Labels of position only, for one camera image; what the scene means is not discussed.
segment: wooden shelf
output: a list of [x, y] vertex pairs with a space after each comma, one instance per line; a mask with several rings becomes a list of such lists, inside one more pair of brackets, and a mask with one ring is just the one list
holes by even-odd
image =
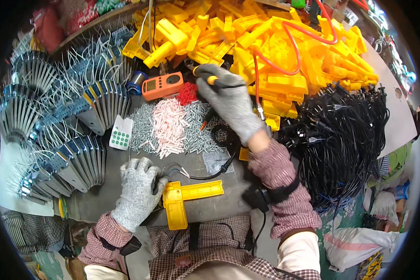
[[73, 33], [72, 35], [68, 36], [62, 43], [55, 49], [53, 53], [51, 53], [51, 57], [54, 60], [60, 60], [62, 58], [62, 53], [70, 48], [73, 45], [74, 39], [76, 39], [79, 35], [86, 33], [87, 37], [92, 36], [97, 33], [97, 26], [103, 26], [106, 24], [110, 24], [110, 22], [115, 21], [120, 17], [126, 17], [132, 15], [134, 11], [141, 10], [147, 7], [147, 3], [131, 3], [123, 8], [119, 8], [114, 11], [110, 11], [102, 16], [94, 19], [93, 21], [89, 22], [88, 24], [84, 25], [78, 31]]

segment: gloved hand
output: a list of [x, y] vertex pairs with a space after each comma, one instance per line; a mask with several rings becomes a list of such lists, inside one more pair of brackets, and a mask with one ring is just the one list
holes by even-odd
[[151, 166], [147, 158], [131, 159], [120, 167], [123, 190], [120, 195], [120, 204], [112, 210], [111, 216], [118, 224], [130, 232], [149, 216], [162, 196], [168, 177], [162, 177], [157, 183], [157, 194], [152, 195], [151, 189], [161, 170]]
[[199, 76], [199, 71], [217, 76], [218, 80], [225, 85], [244, 85], [219, 89], [216, 86], [210, 86], [203, 78], [196, 80], [199, 93], [207, 99], [218, 115], [236, 132], [240, 137], [241, 144], [247, 146], [249, 139], [259, 130], [266, 128], [266, 125], [253, 113], [252, 101], [247, 92], [245, 81], [241, 76], [218, 67], [216, 64], [201, 64], [196, 69], [197, 76]]

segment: workbench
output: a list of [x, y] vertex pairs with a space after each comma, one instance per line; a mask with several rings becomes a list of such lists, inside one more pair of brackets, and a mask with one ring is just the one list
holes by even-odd
[[[140, 107], [144, 102], [141, 96], [132, 96], [130, 114], [135, 108]], [[177, 162], [182, 165], [193, 176], [209, 176], [202, 158], [202, 154], [181, 153], [171, 154], [160, 160], [156, 154], [147, 154], [142, 151], [139, 155], [128, 149], [118, 150], [109, 147], [111, 129], [108, 129], [103, 136], [103, 143], [106, 146], [106, 181], [102, 186], [94, 186], [87, 193], [73, 192], [67, 199], [69, 217], [77, 221], [97, 222], [101, 214], [115, 209], [116, 201], [121, 194], [121, 178], [119, 168], [130, 158], [147, 157], [152, 160], [153, 165], [161, 169], [171, 163]], [[207, 182], [222, 180], [224, 194], [204, 199], [184, 201], [185, 210], [189, 223], [197, 221], [212, 220], [242, 211], [250, 210], [250, 207], [242, 200], [241, 194], [252, 184], [260, 184], [258, 177], [248, 170], [247, 161], [238, 160], [239, 150], [232, 162], [235, 172], [221, 174], [218, 177], [207, 180]], [[180, 181], [182, 186], [202, 183], [189, 179], [178, 172], [170, 177], [171, 182]], [[157, 210], [146, 219], [145, 225], [167, 225], [167, 214], [165, 209]]]

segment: orange digital multimeter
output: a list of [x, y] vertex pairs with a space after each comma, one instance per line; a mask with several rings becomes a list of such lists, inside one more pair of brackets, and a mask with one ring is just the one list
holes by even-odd
[[144, 81], [141, 86], [141, 94], [146, 101], [150, 101], [180, 92], [183, 86], [182, 73], [176, 72]]

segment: blue wire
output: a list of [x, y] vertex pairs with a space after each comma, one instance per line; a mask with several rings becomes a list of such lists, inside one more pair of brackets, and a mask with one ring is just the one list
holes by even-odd
[[180, 172], [180, 170], [179, 169], [177, 169], [177, 168], [173, 168], [171, 171], [169, 171], [168, 172], [168, 176], [171, 174], [171, 172], [173, 172], [174, 170], [176, 170], [176, 171], [178, 171], [178, 172]]

